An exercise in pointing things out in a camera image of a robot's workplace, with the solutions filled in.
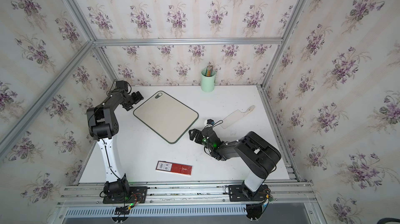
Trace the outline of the beige green-rimmed cutting board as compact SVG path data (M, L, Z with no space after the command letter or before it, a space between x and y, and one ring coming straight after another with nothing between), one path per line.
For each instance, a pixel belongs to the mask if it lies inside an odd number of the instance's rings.
M169 144L177 143L199 118L195 110L165 91L156 92L133 115Z

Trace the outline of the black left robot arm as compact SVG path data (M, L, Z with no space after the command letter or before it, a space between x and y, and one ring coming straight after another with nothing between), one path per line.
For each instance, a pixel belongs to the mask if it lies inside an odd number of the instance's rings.
M121 106L126 111L143 100L140 92L133 92L127 81L115 81L115 88L97 106L86 110L90 136L100 148L105 166L105 184L101 198L105 204L127 203L132 196L127 176L122 174L116 144L119 123L115 110Z

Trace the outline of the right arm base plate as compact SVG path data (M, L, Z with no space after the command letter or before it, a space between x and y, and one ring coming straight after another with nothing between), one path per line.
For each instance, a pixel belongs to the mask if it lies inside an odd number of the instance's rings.
M225 188L230 202L260 202L270 195L270 188L262 184L255 192L251 191L244 184L228 185Z

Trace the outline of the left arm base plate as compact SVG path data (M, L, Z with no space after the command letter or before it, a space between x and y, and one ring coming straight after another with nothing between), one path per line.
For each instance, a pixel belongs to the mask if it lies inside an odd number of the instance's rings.
M131 186L129 192L122 190L117 193L105 193L102 191L100 197L103 199L103 204L140 204L145 202L147 192L146 186Z

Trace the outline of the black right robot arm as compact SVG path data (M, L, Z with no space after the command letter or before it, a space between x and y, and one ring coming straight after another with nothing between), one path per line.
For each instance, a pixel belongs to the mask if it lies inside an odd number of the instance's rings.
M241 186L229 186L231 202L263 201L270 194L264 182L276 170L282 156L277 148L258 134L250 131L236 141L223 142L213 127L207 126L203 130L190 130L189 138L203 145L205 153L212 158L218 161L241 158L250 169Z

